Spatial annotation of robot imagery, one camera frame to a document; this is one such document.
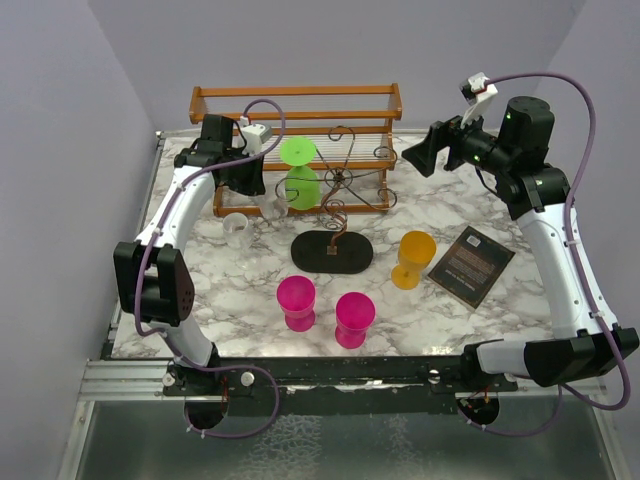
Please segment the green plastic wine glass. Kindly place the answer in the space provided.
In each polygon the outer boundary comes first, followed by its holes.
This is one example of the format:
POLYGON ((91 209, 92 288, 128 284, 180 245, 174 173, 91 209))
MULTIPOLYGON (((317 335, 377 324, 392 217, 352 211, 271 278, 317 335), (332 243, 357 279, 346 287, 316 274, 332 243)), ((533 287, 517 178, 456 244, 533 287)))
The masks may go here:
POLYGON ((307 211, 320 199, 319 178, 310 167, 316 146, 307 137, 286 140, 280 148, 280 160, 290 167, 284 179, 284 197, 291 208, 307 211))

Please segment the metal wine glass rack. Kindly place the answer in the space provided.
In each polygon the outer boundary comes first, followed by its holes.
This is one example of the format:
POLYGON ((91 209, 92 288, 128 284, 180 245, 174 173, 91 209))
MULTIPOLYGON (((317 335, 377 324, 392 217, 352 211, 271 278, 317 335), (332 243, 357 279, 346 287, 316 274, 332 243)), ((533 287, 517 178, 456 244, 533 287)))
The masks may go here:
MULTIPOLYGON (((352 143, 345 158, 336 165, 327 162, 310 139, 317 151, 310 167, 316 172, 320 185, 320 199, 312 209, 317 210, 316 216, 323 228, 297 235, 290 247, 294 265, 306 273, 354 275, 364 272, 373 261, 372 243, 364 235, 353 232, 348 227, 347 204, 339 197, 341 191, 349 192, 364 206, 377 213, 385 213, 397 203, 396 192, 386 186, 386 172, 392 167, 374 165, 357 174, 355 166, 351 163, 356 140, 355 131, 346 126, 333 127, 329 130, 328 138, 332 142, 338 142, 345 134, 351 135, 352 143), (373 174, 381 177, 377 196, 385 203, 383 206, 376 206, 367 201, 352 188, 355 180, 373 174)), ((274 192, 283 200, 285 177, 274 187, 274 192)))

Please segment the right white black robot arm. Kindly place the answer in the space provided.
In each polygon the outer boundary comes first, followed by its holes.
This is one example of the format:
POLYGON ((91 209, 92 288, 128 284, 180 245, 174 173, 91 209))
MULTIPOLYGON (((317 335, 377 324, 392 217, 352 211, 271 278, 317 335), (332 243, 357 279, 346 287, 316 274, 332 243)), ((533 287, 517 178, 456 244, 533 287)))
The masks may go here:
POLYGON ((491 135, 477 118, 455 116, 433 123, 426 137, 402 156, 423 177, 435 171, 438 153, 449 151, 445 170, 465 163, 494 176, 496 194, 528 242, 551 312, 550 340, 493 340, 465 347, 459 378, 481 391, 495 376, 527 377, 542 387, 604 375, 639 346, 601 298, 580 244, 577 214, 568 207, 570 185, 546 163, 555 117, 542 99, 509 100, 500 130, 491 135))

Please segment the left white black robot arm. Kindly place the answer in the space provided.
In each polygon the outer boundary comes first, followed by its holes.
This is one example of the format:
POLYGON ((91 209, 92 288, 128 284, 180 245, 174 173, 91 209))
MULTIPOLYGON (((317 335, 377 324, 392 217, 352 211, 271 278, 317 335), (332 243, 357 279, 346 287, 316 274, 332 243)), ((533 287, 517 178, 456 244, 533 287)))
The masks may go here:
POLYGON ((206 395, 220 385, 220 357, 198 326, 192 309, 195 287, 184 250, 204 204, 213 195, 216 173, 235 173, 258 163, 256 149, 234 147, 237 121, 207 114, 199 138, 174 161, 171 184, 149 224, 131 242, 120 242, 114 267, 122 310, 134 318, 139 336, 162 337, 186 382, 206 395))

